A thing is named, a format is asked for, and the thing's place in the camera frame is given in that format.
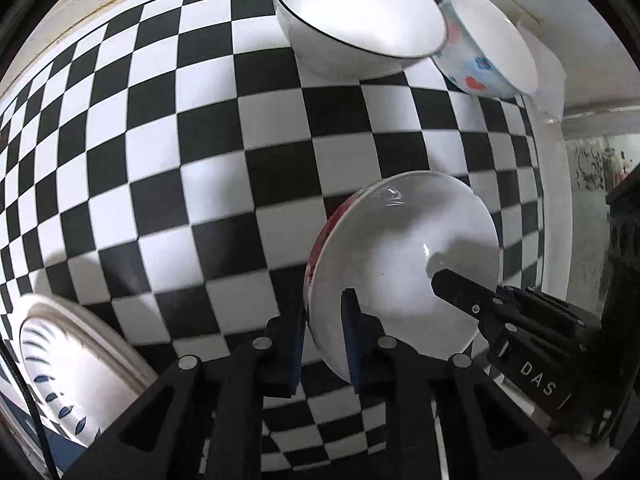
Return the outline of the white bowl red base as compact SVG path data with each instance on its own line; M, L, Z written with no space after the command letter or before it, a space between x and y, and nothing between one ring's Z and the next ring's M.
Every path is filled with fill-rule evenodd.
M360 308L386 334L446 360L473 341L477 322L434 295L431 281L450 269L488 289L500 280L491 214L469 185L435 171L410 171L363 188L334 211L320 232L304 278L314 345L326 365L349 378L341 294L356 290Z

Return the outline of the white plate blue leaf rim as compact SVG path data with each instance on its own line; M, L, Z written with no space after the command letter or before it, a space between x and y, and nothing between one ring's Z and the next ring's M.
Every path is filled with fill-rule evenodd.
M64 298L21 296L11 326L47 420L85 448L157 380L116 330Z

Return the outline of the white bowl flower pattern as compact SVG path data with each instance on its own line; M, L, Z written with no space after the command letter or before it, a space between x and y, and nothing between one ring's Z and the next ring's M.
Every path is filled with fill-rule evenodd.
M538 70L523 36L490 0L442 0L447 41L433 61L472 96L511 99L538 89Z

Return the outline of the white bowl dark rim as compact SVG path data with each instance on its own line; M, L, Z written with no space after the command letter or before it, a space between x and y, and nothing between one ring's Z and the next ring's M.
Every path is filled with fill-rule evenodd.
M380 78L442 50L447 26L434 0L273 0L300 62L328 77Z

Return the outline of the black white checkered mat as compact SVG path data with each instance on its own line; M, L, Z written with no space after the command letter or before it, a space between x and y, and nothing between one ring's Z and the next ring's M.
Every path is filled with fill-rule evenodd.
M326 218L410 170L451 174L495 223L501 281L537 286L544 231L523 103L421 62L324 81L272 0L141 0L1 101L1 335L18 300L76 302L157 372L228 354L303 302Z

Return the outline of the white folded cloth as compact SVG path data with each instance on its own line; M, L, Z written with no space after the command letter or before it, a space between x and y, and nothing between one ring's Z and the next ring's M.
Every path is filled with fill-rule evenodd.
M562 122L565 106L566 73L558 57L522 24L516 28L523 36L538 70L538 88L532 94L534 104L549 119Z

